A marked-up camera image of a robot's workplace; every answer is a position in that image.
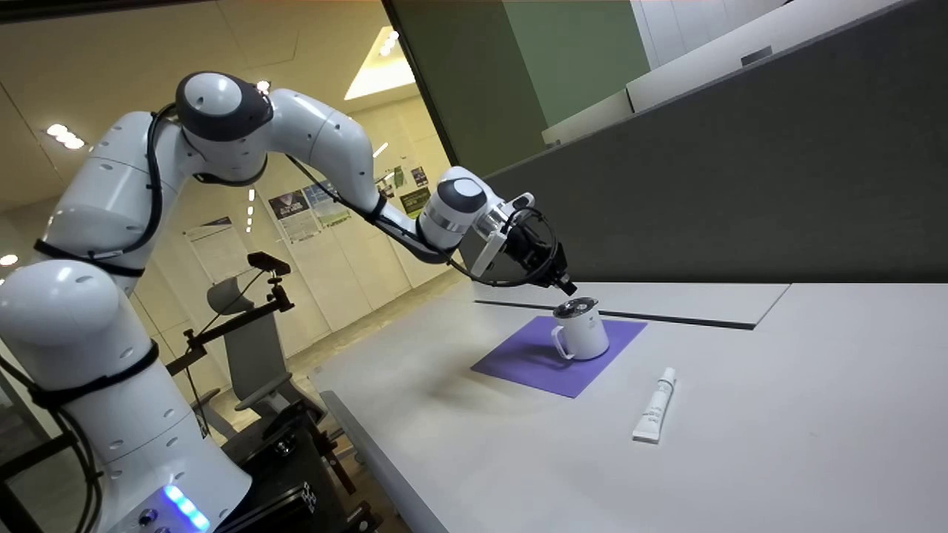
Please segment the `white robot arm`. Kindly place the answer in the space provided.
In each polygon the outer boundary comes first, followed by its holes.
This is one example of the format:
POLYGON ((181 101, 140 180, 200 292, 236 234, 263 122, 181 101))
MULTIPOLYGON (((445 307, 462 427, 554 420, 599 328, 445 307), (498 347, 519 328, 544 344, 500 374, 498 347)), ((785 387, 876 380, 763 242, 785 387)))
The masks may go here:
POLYGON ((110 125, 54 205, 34 258, 0 283, 0 338, 34 405, 71 430, 89 486, 80 533, 223 533, 255 480, 200 430, 146 317, 165 229, 200 184, 249 186, 274 158, 427 263, 480 248, 486 286, 574 286, 526 192, 452 165, 417 214, 375 186, 368 129, 295 89, 191 72, 160 109, 110 125))

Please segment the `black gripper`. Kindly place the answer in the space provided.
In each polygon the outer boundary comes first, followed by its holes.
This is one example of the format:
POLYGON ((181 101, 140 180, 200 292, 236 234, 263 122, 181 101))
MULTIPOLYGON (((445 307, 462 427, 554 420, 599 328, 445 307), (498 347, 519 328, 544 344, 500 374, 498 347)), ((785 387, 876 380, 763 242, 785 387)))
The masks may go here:
POLYGON ((505 240, 489 270, 495 286, 557 283, 566 297, 578 292, 578 283, 568 276, 566 248, 535 205, 519 199, 504 230, 505 240))

